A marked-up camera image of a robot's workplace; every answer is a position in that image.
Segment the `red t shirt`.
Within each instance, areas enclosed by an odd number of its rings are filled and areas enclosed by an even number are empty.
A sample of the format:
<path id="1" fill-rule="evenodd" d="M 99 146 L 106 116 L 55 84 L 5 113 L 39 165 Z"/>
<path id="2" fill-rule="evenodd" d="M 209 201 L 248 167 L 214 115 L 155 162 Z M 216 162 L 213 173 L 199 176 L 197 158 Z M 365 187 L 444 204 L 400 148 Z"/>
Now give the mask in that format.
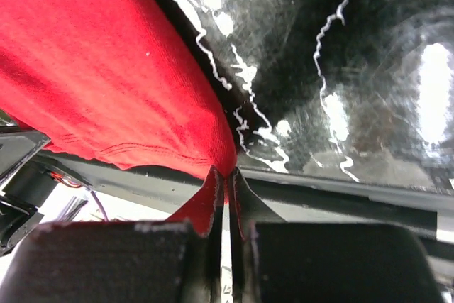
<path id="1" fill-rule="evenodd" d="M 1 108 L 55 153 L 199 178 L 236 165 L 221 104 L 155 0 L 1 0 Z"/>

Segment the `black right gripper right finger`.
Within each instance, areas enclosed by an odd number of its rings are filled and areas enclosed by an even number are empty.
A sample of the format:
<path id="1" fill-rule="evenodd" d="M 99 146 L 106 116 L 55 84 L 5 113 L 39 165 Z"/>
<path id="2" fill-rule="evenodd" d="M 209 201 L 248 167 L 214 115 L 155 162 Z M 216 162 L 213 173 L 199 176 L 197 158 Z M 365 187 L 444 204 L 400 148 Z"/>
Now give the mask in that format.
<path id="1" fill-rule="evenodd" d="M 442 302 L 410 230 L 383 223 L 287 222 L 239 169 L 226 181 L 234 302 Z"/>

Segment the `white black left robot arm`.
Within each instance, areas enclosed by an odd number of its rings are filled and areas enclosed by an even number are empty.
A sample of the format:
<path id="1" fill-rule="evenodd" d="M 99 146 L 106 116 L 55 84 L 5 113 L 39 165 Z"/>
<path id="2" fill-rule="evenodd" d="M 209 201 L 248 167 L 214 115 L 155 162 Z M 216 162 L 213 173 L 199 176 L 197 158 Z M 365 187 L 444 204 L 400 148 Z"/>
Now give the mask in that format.
<path id="1" fill-rule="evenodd" d="M 32 158 L 49 142 L 38 131 L 1 128 L 1 256 L 11 253 L 43 218 L 38 209 L 56 182 Z"/>

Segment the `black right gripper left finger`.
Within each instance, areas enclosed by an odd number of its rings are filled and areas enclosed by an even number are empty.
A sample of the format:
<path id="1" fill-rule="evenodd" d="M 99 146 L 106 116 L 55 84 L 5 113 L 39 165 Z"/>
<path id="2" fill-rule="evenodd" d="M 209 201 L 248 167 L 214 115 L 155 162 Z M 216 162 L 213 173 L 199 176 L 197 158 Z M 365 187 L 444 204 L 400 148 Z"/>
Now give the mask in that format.
<path id="1" fill-rule="evenodd" d="M 21 243 L 2 302 L 219 302 L 223 177 L 163 221 L 49 222 Z"/>

